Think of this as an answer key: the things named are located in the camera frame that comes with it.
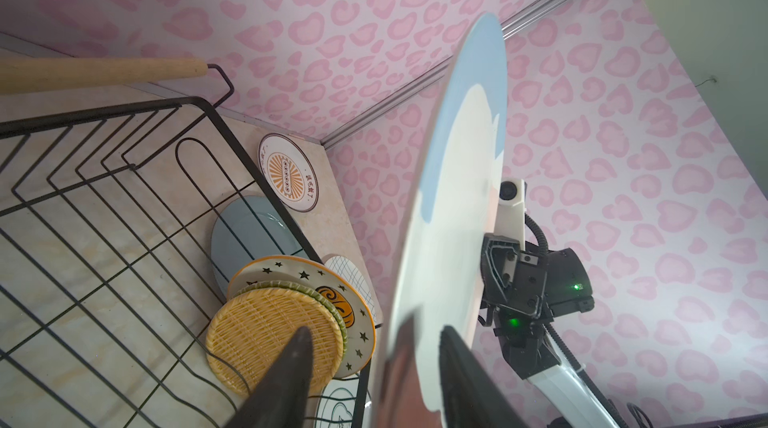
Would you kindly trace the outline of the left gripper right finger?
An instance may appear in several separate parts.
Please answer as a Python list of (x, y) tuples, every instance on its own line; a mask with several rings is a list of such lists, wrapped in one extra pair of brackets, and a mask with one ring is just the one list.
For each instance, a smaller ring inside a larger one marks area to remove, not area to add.
[(439, 343), (445, 427), (527, 427), (452, 326)]

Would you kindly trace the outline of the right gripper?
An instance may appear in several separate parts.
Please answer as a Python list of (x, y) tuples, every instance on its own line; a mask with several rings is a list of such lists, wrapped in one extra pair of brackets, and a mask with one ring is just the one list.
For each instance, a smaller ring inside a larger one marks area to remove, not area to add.
[(547, 259), (529, 253), (517, 240), (486, 234), (480, 255), (483, 303), (526, 317), (540, 317), (544, 306)]

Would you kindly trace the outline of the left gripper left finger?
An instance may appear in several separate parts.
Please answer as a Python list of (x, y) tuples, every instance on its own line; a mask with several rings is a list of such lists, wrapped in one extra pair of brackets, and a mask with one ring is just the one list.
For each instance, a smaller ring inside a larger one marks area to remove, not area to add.
[(312, 335), (300, 327), (225, 427), (301, 427), (312, 368)]

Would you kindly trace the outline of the orange woven plate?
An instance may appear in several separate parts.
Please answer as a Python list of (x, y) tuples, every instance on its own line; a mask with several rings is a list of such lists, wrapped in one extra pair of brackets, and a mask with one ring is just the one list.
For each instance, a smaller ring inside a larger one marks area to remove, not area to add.
[(337, 322), (319, 302), (280, 288), (235, 296), (209, 324), (205, 350), (216, 378), (246, 396), (264, 377), (290, 338), (307, 327), (313, 341), (310, 392), (320, 392), (341, 367), (343, 340)]

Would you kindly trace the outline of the pastel abstract pattern plate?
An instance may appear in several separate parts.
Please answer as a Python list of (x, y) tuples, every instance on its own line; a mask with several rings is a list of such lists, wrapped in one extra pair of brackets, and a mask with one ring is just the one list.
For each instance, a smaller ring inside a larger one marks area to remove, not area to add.
[(445, 146), (423, 143), (371, 390), (374, 427), (445, 424), (440, 335), (452, 326), (468, 347), (476, 329), (481, 245), (495, 223), (502, 177), (507, 69), (505, 75), (500, 119), (491, 119), (488, 94), (477, 84), (463, 90)]

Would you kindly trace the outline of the white star cartoon plate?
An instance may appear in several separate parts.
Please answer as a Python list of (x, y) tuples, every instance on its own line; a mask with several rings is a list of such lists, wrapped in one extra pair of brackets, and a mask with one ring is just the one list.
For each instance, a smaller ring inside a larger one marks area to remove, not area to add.
[(227, 298), (266, 281), (298, 283), (317, 292), (337, 310), (345, 324), (347, 343), (336, 379), (357, 374), (369, 364), (377, 341), (374, 316), (350, 283), (317, 262), (277, 255), (252, 261), (235, 273), (228, 283)]

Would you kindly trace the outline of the yellow-green woven plate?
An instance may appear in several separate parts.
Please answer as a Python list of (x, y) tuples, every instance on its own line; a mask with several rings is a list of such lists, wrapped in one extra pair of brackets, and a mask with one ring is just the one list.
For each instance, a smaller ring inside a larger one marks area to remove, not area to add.
[(254, 291), (258, 289), (267, 289), (267, 288), (280, 288), (280, 289), (295, 291), (295, 292), (304, 294), (306, 296), (309, 296), (310, 298), (319, 302), (324, 308), (326, 308), (331, 313), (332, 317), (337, 322), (340, 329), (341, 336), (342, 336), (342, 340), (343, 340), (342, 357), (345, 357), (347, 355), (348, 332), (347, 332), (345, 322), (343, 321), (343, 318), (339, 313), (339, 311), (332, 305), (332, 303), (328, 299), (323, 297), (316, 290), (303, 286), (297, 282), (274, 280), (274, 281), (261, 281), (261, 282), (255, 282), (253, 284), (249, 284), (248, 286), (238, 290), (235, 296), (240, 296), (250, 291)]

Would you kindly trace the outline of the grey-blue plate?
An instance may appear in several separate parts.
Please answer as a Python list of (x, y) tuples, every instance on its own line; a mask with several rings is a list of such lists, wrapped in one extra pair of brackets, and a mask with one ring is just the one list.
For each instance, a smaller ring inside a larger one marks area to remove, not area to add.
[(230, 281), (244, 266), (276, 255), (307, 258), (267, 198), (238, 196), (220, 211), (212, 228), (210, 260), (223, 295), (227, 295)]

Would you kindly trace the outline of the white plate black rim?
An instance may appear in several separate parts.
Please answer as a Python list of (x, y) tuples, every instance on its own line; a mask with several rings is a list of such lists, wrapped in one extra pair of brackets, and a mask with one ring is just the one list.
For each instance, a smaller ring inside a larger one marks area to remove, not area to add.
[(356, 383), (333, 380), (319, 397), (313, 426), (315, 428), (351, 427), (356, 395)]

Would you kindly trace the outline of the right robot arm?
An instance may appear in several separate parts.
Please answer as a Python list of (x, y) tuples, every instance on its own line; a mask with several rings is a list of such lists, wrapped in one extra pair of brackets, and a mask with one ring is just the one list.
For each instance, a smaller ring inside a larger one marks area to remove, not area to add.
[(539, 390), (571, 427), (625, 427), (613, 402), (554, 329), (553, 321), (595, 308), (578, 255), (487, 234), (480, 255), (484, 283), (478, 317), (493, 329), (503, 360)]

